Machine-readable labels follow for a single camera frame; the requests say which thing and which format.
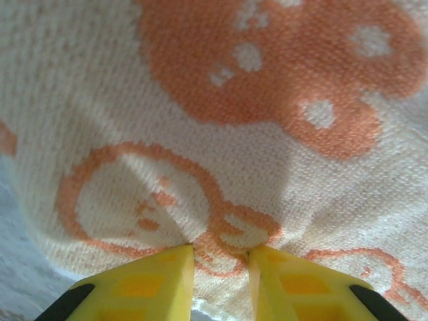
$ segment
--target terry cloth fabric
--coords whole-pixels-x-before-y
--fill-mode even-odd
[[[267,243],[428,320],[428,0],[1,2],[1,150],[32,240],[89,275],[191,242],[249,320]]]

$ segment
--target yellow plastic part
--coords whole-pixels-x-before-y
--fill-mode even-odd
[[[377,321],[349,289],[368,283],[267,246],[249,253],[249,284],[255,321]]]
[[[183,245],[81,280],[95,288],[67,321],[189,321],[193,262]]]

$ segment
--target towel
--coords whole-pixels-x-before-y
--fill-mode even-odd
[[[427,0],[0,6],[0,150],[55,266],[192,243],[195,307],[246,321],[267,244],[428,320]]]

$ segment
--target orange pattern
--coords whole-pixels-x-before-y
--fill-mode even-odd
[[[306,259],[315,260],[327,257],[345,257],[354,254],[364,254],[369,257],[376,257],[384,261],[384,263],[391,268],[393,280],[389,290],[385,292],[385,297],[391,300],[395,300],[398,303],[408,304],[408,302],[400,295],[399,290],[406,291],[416,302],[418,302],[425,310],[428,311],[428,299],[416,288],[413,288],[405,283],[405,267],[404,265],[391,254],[384,252],[379,248],[367,249],[339,249],[334,250],[311,250],[305,255]]]
[[[17,137],[0,121],[0,153],[14,156],[16,154]]]
[[[302,0],[288,8],[253,1],[258,11],[241,29],[244,0],[139,1],[152,73],[189,115],[217,124],[277,122],[324,156],[349,158],[376,144],[381,122],[360,100],[362,90],[402,98],[426,78],[421,31],[389,0]],[[390,35],[391,54],[358,52],[351,37],[367,25]],[[261,61],[245,70],[236,47],[248,44]],[[333,105],[328,128],[316,128],[302,109],[320,100]]]
[[[185,158],[173,154],[171,151],[164,149],[160,145],[146,146],[143,143],[134,144],[132,142],[124,142],[114,146],[105,146],[100,149],[91,151],[80,165],[73,168],[70,175],[63,176],[58,189],[56,208],[59,212],[59,218],[64,228],[78,239],[84,240],[87,244],[99,247],[105,251],[121,253],[130,258],[136,259],[145,255],[156,253],[162,248],[138,249],[135,247],[126,247],[116,245],[95,239],[89,235],[79,222],[76,205],[78,197],[83,186],[89,182],[92,175],[106,163],[117,161],[118,157],[124,154],[137,154],[147,156],[154,160],[165,160],[173,164],[178,170],[183,171],[195,177],[199,182],[206,198],[210,204],[210,217],[207,227],[207,232],[200,235],[195,241],[195,253],[202,260],[207,260],[210,263],[211,256],[207,253],[215,253],[220,257],[228,257],[236,261],[235,267],[228,272],[215,272],[210,270],[203,262],[199,262],[197,266],[207,273],[216,276],[230,276],[239,274],[243,271],[245,263],[244,253],[249,249],[248,246],[231,245],[223,241],[222,235],[240,236],[245,232],[233,226],[225,219],[226,215],[234,215],[245,223],[249,223],[266,231],[268,238],[265,242],[271,241],[278,233],[280,233],[280,225],[276,223],[269,215],[254,211],[243,205],[233,205],[229,201],[223,200],[223,195],[215,179],[198,164],[193,163]],[[165,183],[165,179],[160,179],[160,184]],[[152,199],[161,209],[177,204],[178,200],[172,195],[164,192],[152,193]],[[149,211],[155,214],[155,208],[146,202],[142,202],[136,208],[136,214],[142,215],[143,211]],[[159,228],[160,222],[154,219],[141,219],[138,221],[140,228],[155,231]]]

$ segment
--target gray floor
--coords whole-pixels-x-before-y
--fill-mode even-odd
[[[0,321],[34,320],[72,284],[28,240],[0,159]],[[211,319],[193,311],[192,321]]]

